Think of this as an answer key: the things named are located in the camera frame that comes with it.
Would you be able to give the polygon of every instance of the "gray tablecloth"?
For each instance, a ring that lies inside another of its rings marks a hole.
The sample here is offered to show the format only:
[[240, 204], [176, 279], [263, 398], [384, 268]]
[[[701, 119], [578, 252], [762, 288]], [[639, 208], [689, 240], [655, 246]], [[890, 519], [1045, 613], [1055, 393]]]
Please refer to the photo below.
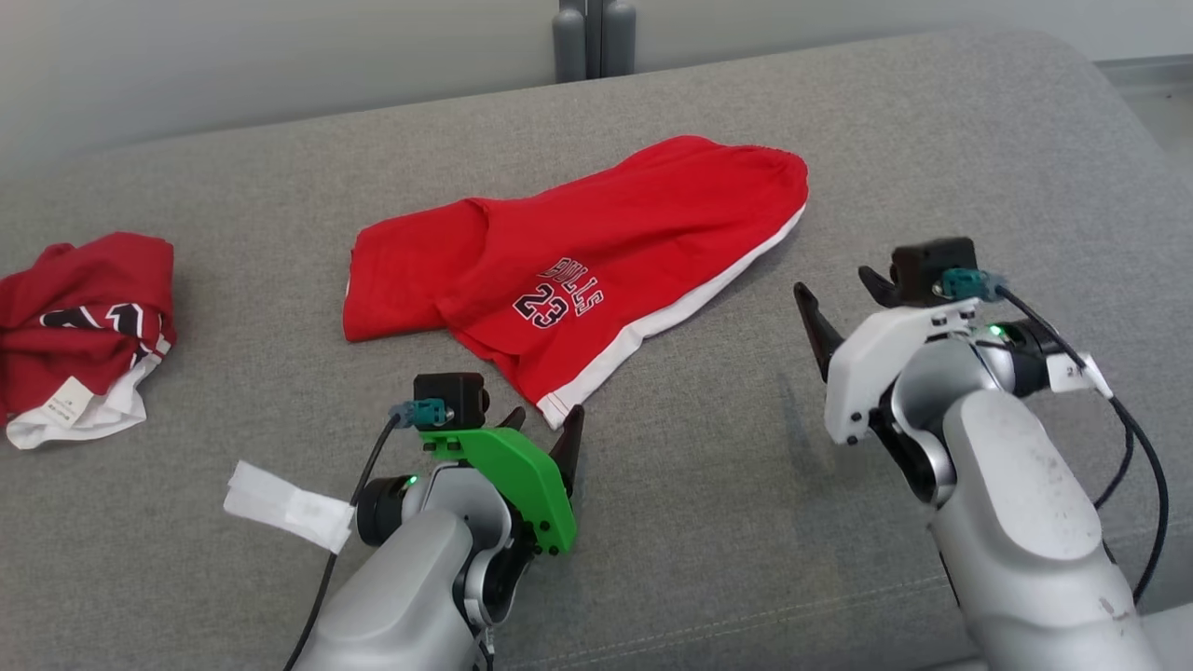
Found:
[[[536, 561], [500, 669], [905, 667], [972, 652], [928, 512], [876, 441], [834, 447], [791, 285], [852, 328], [859, 264], [970, 235], [1158, 447], [1169, 550], [1145, 609], [1193, 601], [1193, 197], [1096, 69], [1036, 33], [958, 31], [186, 137], [0, 185], [0, 275], [125, 229], [177, 247], [180, 339], [149, 420], [0, 450], [0, 667], [273, 669], [323, 550], [225, 516], [237, 460], [346, 497], [420, 371], [488, 375], [445, 332], [344, 341], [348, 250], [378, 220], [530, 195], [699, 134], [804, 156], [796, 232], [587, 405], [580, 536]], [[1006, 309], [988, 310], [1006, 318]], [[1032, 402], [1087, 491], [1121, 430], [1095, 395]], [[552, 436], [532, 414], [528, 435]], [[426, 467], [413, 435], [377, 473]], [[1102, 512], [1133, 580], [1142, 458]], [[333, 587], [367, 558], [344, 553]]]

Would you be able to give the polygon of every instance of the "white wall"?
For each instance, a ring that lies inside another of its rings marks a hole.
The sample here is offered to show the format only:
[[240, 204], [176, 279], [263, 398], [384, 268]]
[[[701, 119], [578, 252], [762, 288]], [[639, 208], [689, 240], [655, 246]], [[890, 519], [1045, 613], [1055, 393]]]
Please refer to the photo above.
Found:
[[0, 0], [0, 173], [130, 140], [549, 84], [556, 11], [557, 0]]
[[1193, 54], [1193, 0], [632, 0], [637, 69], [962, 23], [1051, 33], [1092, 61]]

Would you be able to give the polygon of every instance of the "green bracket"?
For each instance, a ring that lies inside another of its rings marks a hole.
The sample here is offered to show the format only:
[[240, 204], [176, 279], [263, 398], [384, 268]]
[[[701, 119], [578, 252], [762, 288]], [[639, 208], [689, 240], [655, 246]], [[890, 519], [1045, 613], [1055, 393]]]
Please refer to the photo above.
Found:
[[517, 429], [466, 429], [420, 431], [422, 442], [434, 445], [432, 456], [445, 461], [466, 460], [493, 482], [523, 519], [534, 525], [544, 550], [565, 553], [576, 538], [576, 517], [568, 503], [560, 467]]

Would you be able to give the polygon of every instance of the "white label on cable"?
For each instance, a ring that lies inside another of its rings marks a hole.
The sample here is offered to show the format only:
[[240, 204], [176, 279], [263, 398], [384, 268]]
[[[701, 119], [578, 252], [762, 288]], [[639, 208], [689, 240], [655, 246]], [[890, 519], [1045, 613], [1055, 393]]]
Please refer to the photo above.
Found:
[[79, 417], [82, 414], [82, 411], [87, 410], [87, 404], [91, 402], [94, 395], [91, 393], [91, 389], [72, 375], [58, 387], [57, 392], [54, 392], [50, 400], [45, 401], [42, 410], [58, 426], [70, 429], [75, 425], [75, 421], [79, 421]]
[[356, 509], [241, 461], [228, 481], [224, 512], [284, 529], [340, 554], [352, 535]]
[[1078, 353], [1088, 367], [1086, 370], [1081, 370], [1077, 362], [1073, 361], [1069, 355], [1059, 353], [1047, 357], [1047, 381], [1055, 393], [1098, 388], [1098, 378], [1101, 377], [1098, 364], [1088, 353]]

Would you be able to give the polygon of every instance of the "floor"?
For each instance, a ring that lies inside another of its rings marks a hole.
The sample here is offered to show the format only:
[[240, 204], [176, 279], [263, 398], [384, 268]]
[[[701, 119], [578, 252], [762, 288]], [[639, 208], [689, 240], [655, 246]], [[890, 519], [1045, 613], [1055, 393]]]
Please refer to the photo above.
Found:
[[1193, 190], [1193, 59], [1136, 63], [1104, 73]]

